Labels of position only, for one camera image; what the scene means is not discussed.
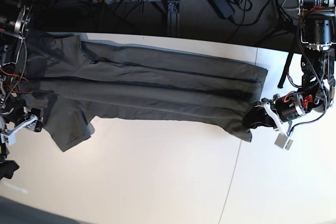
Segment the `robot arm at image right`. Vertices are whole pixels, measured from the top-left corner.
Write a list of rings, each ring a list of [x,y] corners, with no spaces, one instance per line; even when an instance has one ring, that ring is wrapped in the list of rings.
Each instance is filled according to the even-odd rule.
[[[288,80],[295,88],[284,96],[262,99],[245,115],[243,125],[279,129],[293,120],[316,111],[322,116],[332,106],[335,96],[335,0],[297,0],[296,25],[288,20],[281,4],[277,4],[279,22],[289,25],[294,39],[284,65],[278,88]]]

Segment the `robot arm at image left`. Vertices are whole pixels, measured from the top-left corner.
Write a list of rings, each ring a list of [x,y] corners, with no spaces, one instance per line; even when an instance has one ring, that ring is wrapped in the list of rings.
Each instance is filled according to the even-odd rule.
[[[28,109],[20,95],[20,83],[28,83],[24,77],[28,50],[26,33],[32,13],[31,0],[1,0],[1,132],[6,125],[24,127],[40,132],[43,127],[39,109]]]

